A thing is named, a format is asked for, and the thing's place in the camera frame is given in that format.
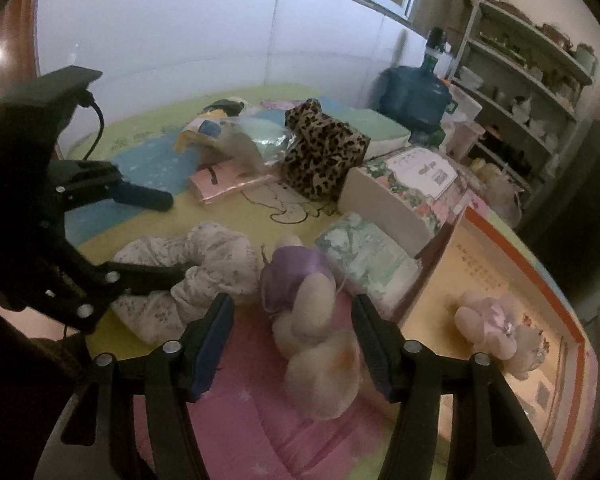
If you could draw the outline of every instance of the black cable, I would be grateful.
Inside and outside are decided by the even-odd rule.
[[[100,107],[96,104],[96,101],[93,100],[93,95],[91,95],[91,99],[90,99],[88,106],[90,106],[91,108],[96,110],[96,113],[98,114],[98,120],[100,121],[100,129],[98,131],[98,135],[96,136],[96,140],[93,141],[93,144],[89,148],[89,151],[82,158],[82,160],[87,160],[89,158],[89,156],[91,155],[91,153],[93,153],[93,150],[96,149],[96,146],[100,142],[100,139],[102,138],[102,133],[104,131],[104,115],[102,114],[102,110],[100,110]]]
[[[60,348],[62,348],[62,351],[64,352],[66,350],[65,346],[64,346],[64,342],[66,340],[66,329],[68,328],[68,325],[64,326],[64,332],[62,332],[62,341],[60,342]]]

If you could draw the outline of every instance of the leopard print fabric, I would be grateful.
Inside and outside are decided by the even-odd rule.
[[[282,164],[283,178],[310,200],[337,200],[347,172],[362,164],[370,139],[323,113],[316,99],[285,113],[298,143]]]

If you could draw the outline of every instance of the white plush toy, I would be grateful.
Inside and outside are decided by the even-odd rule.
[[[485,352],[500,360],[511,359],[517,348],[513,335],[511,314],[514,298],[499,300],[485,298],[478,292],[465,291],[456,311],[456,327],[467,341],[474,344],[473,352]]]
[[[513,317],[515,298],[506,294],[499,299],[485,298],[466,291],[456,311],[456,327],[473,352],[485,352],[502,361],[503,370],[524,381],[528,373],[544,362],[547,350],[542,346],[542,331],[521,324]]]
[[[273,337],[289,359],[285,390],[315,420],[340,416],[360,387],[360,350],[351,330],[332,327],[336,283],[324,255],[291,235],[276,245],[260,276]]]
[[[513,337],[518,348],[511,359],[503,362],[504,371],[524,381],[531,370],[544,362],[546,351],[542,348],[542,332],[527,325],[518,325]]]

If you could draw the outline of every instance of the purple ribbon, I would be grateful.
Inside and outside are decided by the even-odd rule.
[[[275,314],[294,306],[298,289],[309,274],[319,272],[334,280],[326,256],[316,249],[286,246],[276,249],[260,273],[264,310]]]

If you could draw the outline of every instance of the pink bedsheet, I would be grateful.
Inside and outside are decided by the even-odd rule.
[[[342,308],[350,299],[339,296]],[[237,316],[211,389],[187,405],[212,480],[340,480],[379,449],[384,416],[358,398],[338,419],[304,418],[282,391],[285,368],[266,314],[250,308]],[[134,410],[140,455],[153,466],[144,397]]]

